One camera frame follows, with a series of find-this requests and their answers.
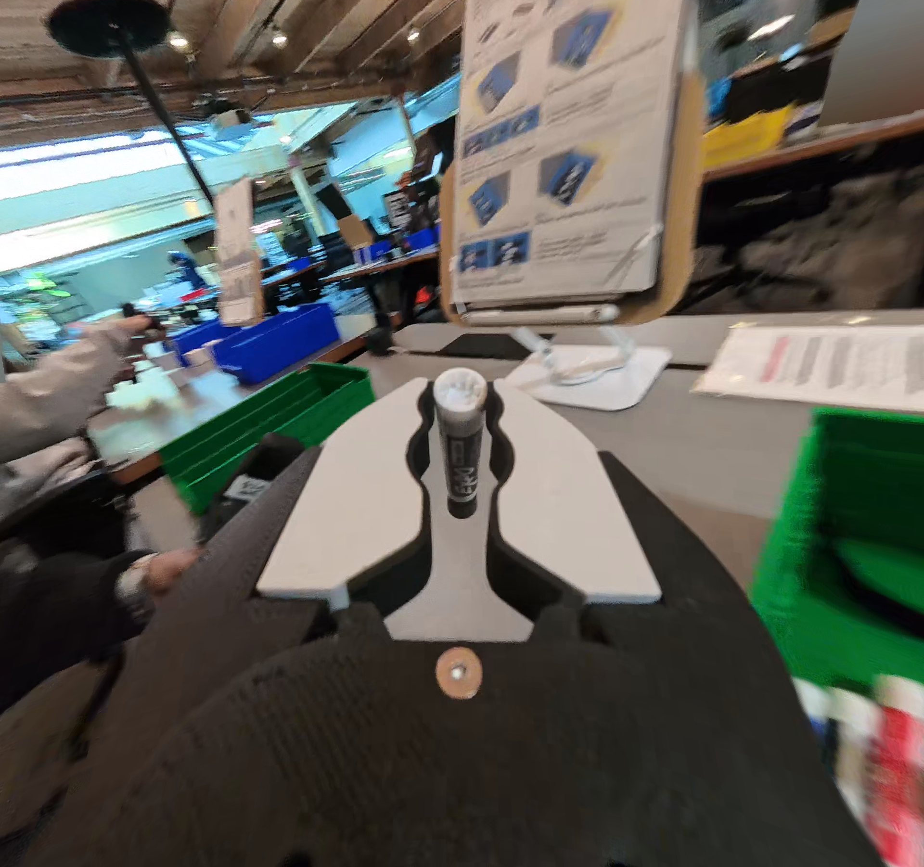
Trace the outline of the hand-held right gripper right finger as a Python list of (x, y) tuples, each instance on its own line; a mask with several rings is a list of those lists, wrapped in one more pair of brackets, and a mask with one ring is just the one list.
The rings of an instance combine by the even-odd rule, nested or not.
[(512, 466), (494, 472), (503, 546), (587, 604), (655, 604), (663, 591), (590, 440), (506, 379), (496, 443)]

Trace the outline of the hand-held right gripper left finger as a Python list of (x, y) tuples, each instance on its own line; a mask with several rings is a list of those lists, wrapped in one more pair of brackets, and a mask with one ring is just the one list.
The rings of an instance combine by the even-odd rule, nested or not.
[(294, 508), (260, 574), (261, 596), (320, 600), (346, 608), (362, 584), (424, 532), (428, 491), (410, 463), (431, 422), (417, 377), (356, 413), (321, 446)]

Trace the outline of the green plastic bin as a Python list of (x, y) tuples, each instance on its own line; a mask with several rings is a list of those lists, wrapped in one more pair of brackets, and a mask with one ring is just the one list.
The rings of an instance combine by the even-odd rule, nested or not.
[(368, 370), (310, 364), (181, 434), (160, 449), (160, 464), (182, 502), (201, 516), (266, 435), (317, 446), (374, 402)]
[(814, 411), (749, 596), (792, 676), (922, 683), (922, 417)]

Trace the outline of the red dry erase marker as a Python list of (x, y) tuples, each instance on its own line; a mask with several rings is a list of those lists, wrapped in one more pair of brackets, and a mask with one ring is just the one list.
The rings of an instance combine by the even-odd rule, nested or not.
[(878, 676), (879, 718), (872, 741), (865, 815), (884, 864), (923, 864), (923, 687), (909, 678)]

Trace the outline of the person's left forearm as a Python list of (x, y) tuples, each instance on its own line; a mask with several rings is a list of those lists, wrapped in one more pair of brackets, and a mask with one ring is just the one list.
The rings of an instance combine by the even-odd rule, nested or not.
[(118, 604), (119, 575), (149, 554), (126, 552), (109, 560), (80, 553), (2, 563), (1, 711), (50, 676), (83, 661), (98, 661), (140, 635)]

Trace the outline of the white desk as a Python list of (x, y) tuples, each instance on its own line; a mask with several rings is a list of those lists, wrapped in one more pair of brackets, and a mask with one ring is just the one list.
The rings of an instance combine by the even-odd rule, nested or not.
[[(643, 345), (674, 356), (641, 403), (627, 411), (556, 407), (599, 449), (611, 452), (722, 562), (747, 590), (767, 532), (778, 514), (810, 407), (764, 399), (729, 399), (693, 391), (727, 331), (736, 326), (922, 323), (918, 311), (879, 314), (779, 314), (673, 317), (636, 327)], [(399, 640), (521, 641), (528, 621), (492, 592), (483, 569), (488, 509), (474, 519), (434, 511), (433, 570), (424, 591), (386, 620)]]

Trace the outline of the person's left hand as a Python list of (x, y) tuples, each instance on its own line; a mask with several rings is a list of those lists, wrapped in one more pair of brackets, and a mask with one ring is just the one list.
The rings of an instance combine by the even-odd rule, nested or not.
[(167, 595), (202, 555), (199, 547), (150, 554), (143, 560), (143, 584), (153, 598)]

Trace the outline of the blue plastic bin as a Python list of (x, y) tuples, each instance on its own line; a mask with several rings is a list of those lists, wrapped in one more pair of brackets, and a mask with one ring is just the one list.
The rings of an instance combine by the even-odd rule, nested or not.
[(185, 363), (189, 352), (202, 349), (207, 342), (223, 341), (237, 334), (239, 330), (238, 327), (226, 326), (220, 319), (213, 319), (169, 335), (166, 343), (179, 360)]
[(249, 328), (235, 329), (213, 348), (215, 366), (246, 386), (256, 386), (340, 342), (327, 303), (295, 307)]

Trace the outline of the white lamp stand base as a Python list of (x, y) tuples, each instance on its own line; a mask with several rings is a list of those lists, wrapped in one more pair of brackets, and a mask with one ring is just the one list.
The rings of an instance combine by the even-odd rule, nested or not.
[(533, 353), (505, 378), (507, 385), (547, 405), (626, 411), (638, 405), (672, 360), (669, 349), (554, 344)]

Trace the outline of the wooden board with paper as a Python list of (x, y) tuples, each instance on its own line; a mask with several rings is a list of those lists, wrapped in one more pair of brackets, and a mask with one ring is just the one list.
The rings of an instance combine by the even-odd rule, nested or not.
[(214, 219), (219, 318), (228, 328), (252, 327), (263, 318), (264, 302), (250, 177), (214, 196)]

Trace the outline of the plastic sleeve document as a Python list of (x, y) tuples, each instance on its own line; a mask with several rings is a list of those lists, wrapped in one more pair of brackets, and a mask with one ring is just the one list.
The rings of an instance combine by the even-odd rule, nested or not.
[(725, 398), (922, 414), (923, 328), (733, 328), (692, 389)]

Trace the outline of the white panel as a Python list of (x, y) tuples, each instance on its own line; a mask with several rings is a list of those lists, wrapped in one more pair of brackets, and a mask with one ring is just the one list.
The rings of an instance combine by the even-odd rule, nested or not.
[(690, 0), (465, 0), (447, 316), (627, 322), (690, 245), (701, 86)]

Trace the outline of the yellow plastic bin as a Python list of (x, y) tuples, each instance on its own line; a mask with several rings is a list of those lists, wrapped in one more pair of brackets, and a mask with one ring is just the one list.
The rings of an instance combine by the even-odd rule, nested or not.
[(790, 104), (713, 127), (702, 138), (704, 168), (721, 168), (775, 150), (783, 141), (794, 109)]

